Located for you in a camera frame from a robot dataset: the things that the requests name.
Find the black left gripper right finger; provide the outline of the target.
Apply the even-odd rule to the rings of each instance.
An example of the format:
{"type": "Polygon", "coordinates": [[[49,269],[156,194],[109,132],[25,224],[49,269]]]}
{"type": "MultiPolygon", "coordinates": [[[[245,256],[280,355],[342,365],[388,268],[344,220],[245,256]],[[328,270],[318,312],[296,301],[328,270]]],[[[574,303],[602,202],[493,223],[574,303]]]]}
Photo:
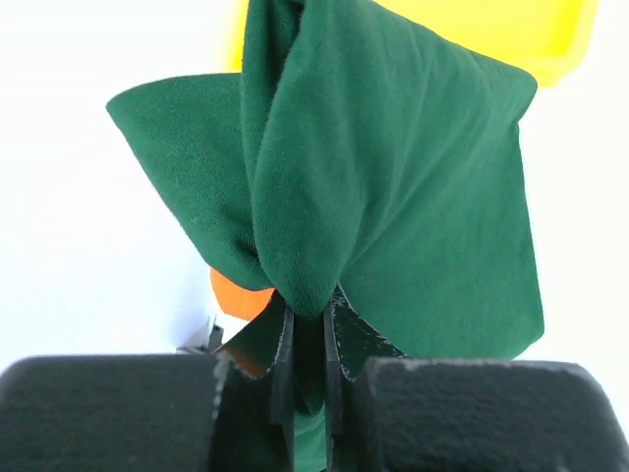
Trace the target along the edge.
{"type": "Polygon", "coordinates": [[[325,353],[326,469],[358,469],[358,432],[352,388],[371,357],[405,358],[354,309],[342,286],[335,287],[323,311],[325,353]]]}

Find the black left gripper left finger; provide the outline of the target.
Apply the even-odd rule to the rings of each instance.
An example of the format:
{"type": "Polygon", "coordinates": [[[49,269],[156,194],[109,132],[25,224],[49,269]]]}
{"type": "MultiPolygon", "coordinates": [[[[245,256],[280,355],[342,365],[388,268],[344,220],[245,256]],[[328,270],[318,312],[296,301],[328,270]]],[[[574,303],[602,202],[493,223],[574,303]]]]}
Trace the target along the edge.
{"type": "Polygon", "coordinates": [[[215,471],[294,469],[294,313],[275,294],[216,351],[220,381],[213,419],[215,471]]]}

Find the green t-shirt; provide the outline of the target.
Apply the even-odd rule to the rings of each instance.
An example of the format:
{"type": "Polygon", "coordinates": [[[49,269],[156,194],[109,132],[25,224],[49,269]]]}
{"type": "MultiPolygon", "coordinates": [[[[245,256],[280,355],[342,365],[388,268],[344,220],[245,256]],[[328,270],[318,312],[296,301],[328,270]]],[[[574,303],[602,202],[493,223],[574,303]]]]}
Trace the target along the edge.
{"type": "Polygon", "coordinates": [[[326,464],[336,288],[414,357],[512,359],[543,335],[519,143],[536,91],[372,1],[255,1],[240,72],[107,103],[205,262],[296,312],[297,470],[326,464]]]}

